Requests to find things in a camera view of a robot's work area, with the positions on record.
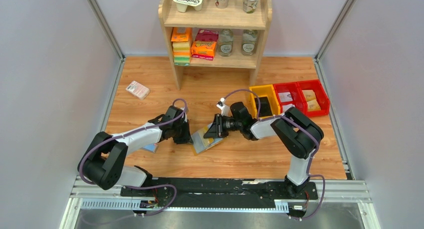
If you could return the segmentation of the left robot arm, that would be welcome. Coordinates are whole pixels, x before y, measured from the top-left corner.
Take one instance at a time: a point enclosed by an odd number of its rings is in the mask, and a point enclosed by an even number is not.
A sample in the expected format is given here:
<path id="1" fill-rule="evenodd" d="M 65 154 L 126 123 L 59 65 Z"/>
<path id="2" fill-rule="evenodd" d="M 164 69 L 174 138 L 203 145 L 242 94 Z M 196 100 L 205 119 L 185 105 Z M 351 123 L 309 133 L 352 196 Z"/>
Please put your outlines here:
<path id="1" fill-rule="evenodd" d="M 77 171 L 87 184 L 103 190 L 112 187 L 141 187 L 148 172 L 137 166 L 126 166 L 128 155 L 172 139 L 177 145 L 192 144 L 187 110 L 171 105 L 144 125 L 122 133 L 97 133 L 77 166 Z"/>

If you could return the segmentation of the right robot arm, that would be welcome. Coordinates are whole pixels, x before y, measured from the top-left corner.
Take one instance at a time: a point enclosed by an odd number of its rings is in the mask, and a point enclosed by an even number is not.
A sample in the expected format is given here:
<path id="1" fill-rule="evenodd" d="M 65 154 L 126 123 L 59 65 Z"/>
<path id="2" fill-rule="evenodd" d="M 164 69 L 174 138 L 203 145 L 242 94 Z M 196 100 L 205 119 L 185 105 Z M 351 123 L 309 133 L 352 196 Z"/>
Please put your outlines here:
<path id="1" fill-rule="evenodd" d="M 222 113 L 214 116 L 203 139 L 223 139 L 236 131 L 249 141 L 277 136 L 292 155 L 285 176 L 288 185 L 300 188 L 310 180 L 312 158 L 324 138 L 316 123 L 295 107 L 265 119 L 254 118 L 242 102 L 233 103 L 229 110 L 231 116 Z"/>

